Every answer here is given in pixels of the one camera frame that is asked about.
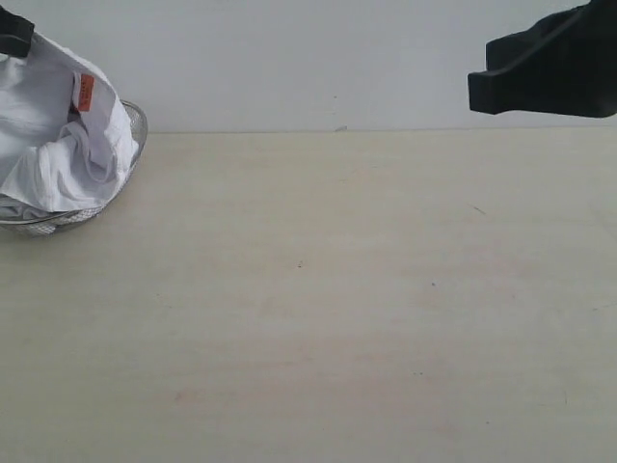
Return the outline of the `metal mesh basket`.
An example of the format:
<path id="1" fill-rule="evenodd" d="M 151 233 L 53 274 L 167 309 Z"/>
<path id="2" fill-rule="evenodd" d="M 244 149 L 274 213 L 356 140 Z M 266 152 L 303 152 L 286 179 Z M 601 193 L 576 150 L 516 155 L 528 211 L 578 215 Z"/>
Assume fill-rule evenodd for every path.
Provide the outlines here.
<path id="1" fill-rule="evenodd" d="M 41 218 L 27 220 L 2 219 L 1 228 L 9 232 L 21 233 L 26 236 L 48 236 L 54 233 L 68 231 L 80 227 L 100 215 L 113 200 L 120 194 L 132 177 L 132 174 L 141 158 L 146 146 L 148 137 L 148 118 L 144 110 L 137 104 L 128 101 L 121 101 L 126 113 L 130 118 L 131 134 L 133 140 L 138 144 L 138 148 L 132 157 L 130 170 L 126 181 L 120 191 L 105 206 L 82 209 L 78 211 L 58 212 Z"/>

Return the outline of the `white printed t-shirt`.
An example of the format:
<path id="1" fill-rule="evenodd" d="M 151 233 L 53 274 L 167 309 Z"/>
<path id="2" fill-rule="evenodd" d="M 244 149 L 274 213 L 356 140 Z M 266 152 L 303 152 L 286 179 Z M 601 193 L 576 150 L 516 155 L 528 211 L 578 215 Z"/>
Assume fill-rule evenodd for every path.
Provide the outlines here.
<path id="1" fill-rule="evenodd" d="M 139 148 L 116 89 L 42 34 L 1 63 L 1 194 L 43 212 L 107 205 Z"/>

